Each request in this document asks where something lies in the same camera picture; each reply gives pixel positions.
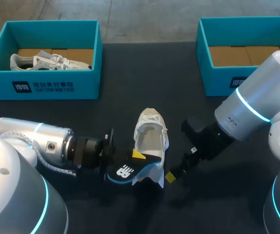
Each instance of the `shoe lace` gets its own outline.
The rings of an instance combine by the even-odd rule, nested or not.
[[[142,125],[142,124],[144,124],[144,123],[146,123],[146,122],[148,122],[148,121],[155,121],[155,122],[157,122],[158,124],[160,124],[160,125],[163,127],[163,129],[168,130],[168,129],[165,128],[165,127],[163,126],[163,124],[161,123],[161,118],[160,118],[159,115],[144,115],[144,116],[142,117],[142,120],[139,122],[139,125]]]
[[[74,67],[70,64],[70,60],[62,57],[61,55],[52,54],[52,59],[53,59],[53,62],[56,63],[54,65],[50,65],[50,67],[52,67],[52,68],[61,67],[63,70],[69,70]]]

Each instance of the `open box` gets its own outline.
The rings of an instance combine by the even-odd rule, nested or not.
[[[230,95],[278,49],[280,17],[200,18],[196,54],[206,95]]]
[[[11,71],[10,57],[22,48],[56,50],[92,69]],[[8,21],[0,33],[0,100],[97,99],[101,64],[97,20]]]

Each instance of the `box logo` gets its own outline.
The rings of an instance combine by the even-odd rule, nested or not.
[[[31,87],[27,81],[13,81],[13,87],[17,93],[31,93]]]
[[[230,88],[238,88],[247,77],[233,77],[230,83]]]

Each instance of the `concrete floor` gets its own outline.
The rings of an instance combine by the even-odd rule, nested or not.
[[[99,20],[103,42],[195,40],[200,17],[280,16],[280,0],[0,0],[7,20]]]

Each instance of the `cable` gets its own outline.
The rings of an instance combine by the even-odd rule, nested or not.
[[[36,152],[38,160],[46,168],[48,168],[52,171],[58,172],[58,173],[67,174],[67,175],[70,175],[70,176],[77,176],[75,171],[67,170],[67,169],[61,169],[61,168],[52,166],[51,164],[47,163],[46,160],[41,156],[39,150],[37,149],[37,147],[35,146],[33,141],[22,133],[10,131],[10,132],[6,132],[6,133],[1,134],[0,138],[9,138],[9,137],[13,137],[13,136],[18,137],[18,138],[22,139],[24,142],[26,142],[28,144],[28,146]]]

